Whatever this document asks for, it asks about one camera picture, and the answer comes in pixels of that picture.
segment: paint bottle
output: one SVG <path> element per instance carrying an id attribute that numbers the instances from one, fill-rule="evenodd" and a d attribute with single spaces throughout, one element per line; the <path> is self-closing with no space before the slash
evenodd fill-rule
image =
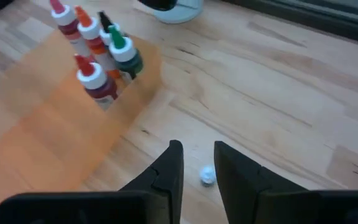
<path id="1" fill-rule="evenodd" d="M 81 6 L 75 6 L 78 23 L 78 30 L 85 38 L 85 42 L 91 49 L 96 61 L 104 71 L 113 78 L 120 78 L 119 70 L 114 64 L 114 59 L 105 48 L 102 38 L 99 36 L 100 25 L 94 17 L 90 17 Z"/>
<path id="2" fill-rule="evenodd" d="M 90 62 L 87 58 L 75 55 L 79 70 L 77 79 L 85 87 L 85 91 L 98 105 L 107 110 L 111 103 L 117 99 L 117 85 L 114 79 L 106 75 L 98 63 Z"/>
<path id="3" fill-rule="evenodd" d="M 50 0 L 51 16 L 58 24 L 60 32 L 70 41 L 75 51 L 93 61 L 93 56 L 85 39 L 78 31 L 78 19 L 70 6 L 63 5 L 59 0 Z"/>
<path id="4" fill-rule="evenodd" d="M 116 66 L 124 81 L 129 84 L 143 69 L 143 60 L 134 42 L 129 37 L 123 37 L 115 27 L 109 27 L 112 38 L 110 52 L 116 60 Z"/>
<path id="5" fill-rule="evenodd" d="M 104 11 L 100 11 L 100 12 L 98 12 L 98 14 L 99 14 L 100 23 L 102 25 L 99 35 L 102 38 L 105 46 L 107 46 L 107 48 L 108 48 L 112 41 L 111 36 L 110 36 L 110 31 L 109 31 L 110 26 L 115 27 L 116 30 L 121 33 L 121 35 L 123 35 L 123 36 L 125 36 L 125 35 L 121 31 L 119 24 L 116 22 L 111 22 L 110 18 L 106 15 L 106 13 L 104 13 Z"/>

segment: white ball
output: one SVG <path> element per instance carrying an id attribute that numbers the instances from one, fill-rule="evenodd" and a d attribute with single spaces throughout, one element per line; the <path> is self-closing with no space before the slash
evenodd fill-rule
<path id="1" fill-rule="evenodd" d="M 201 183 L 205 186 L 210 186 L 216 182 L 216 174 L 214 166 L 204 166 L 200 171 Z"/>

